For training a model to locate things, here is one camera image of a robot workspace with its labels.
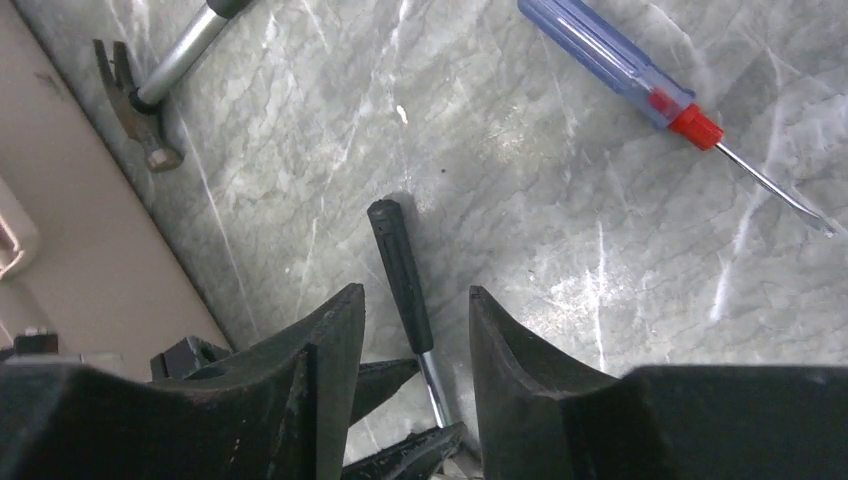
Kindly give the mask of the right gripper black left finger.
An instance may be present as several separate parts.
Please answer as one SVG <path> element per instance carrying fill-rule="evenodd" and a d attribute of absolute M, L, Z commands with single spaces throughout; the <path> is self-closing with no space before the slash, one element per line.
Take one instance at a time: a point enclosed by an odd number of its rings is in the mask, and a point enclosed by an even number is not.
<path fill-rule="evenodd" d="M 3 364 L 5 479 L 337 479 L 365 323 L 360 284 L 183 380 Z"/>

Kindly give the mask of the claw hammer yellow black handle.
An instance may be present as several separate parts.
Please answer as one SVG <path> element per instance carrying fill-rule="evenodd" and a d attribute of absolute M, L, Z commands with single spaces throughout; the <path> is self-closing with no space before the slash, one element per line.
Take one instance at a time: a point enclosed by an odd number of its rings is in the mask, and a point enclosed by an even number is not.
<path fill-rule="evenodd" d="M 113 112 L 127 137 L 144 152 L 147 169 L 162 173 L 178 168 L 183 156 L 164 138 L 161 104 L 225 27 L 251 0 L 208 0 L 178 36 L 151 74 L 136 84 L 125 43 L 112 43 L 108 55 L 100 39 L 92 41 L 99 75 Z"/>

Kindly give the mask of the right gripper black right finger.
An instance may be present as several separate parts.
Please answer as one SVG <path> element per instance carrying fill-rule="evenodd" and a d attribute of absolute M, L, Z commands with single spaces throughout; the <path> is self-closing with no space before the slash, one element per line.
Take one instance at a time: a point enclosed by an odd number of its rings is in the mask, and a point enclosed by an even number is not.
<path fill-rule="evenodd" d="M 488 479 L 843 479 L 847 371 L 647 365 L 615 378 L 469 290 Z"/>

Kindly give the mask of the translucent brown tool box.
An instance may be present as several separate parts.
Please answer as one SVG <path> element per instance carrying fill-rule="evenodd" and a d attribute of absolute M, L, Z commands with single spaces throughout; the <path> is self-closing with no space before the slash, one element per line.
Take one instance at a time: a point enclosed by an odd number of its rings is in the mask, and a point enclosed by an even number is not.
<path fill-rule="evenodd" d="M 46 330 L 60 352 L 141 381 L 191 335 L 226 339 L 11 2 L 1 5 L 1 344 Z"/>

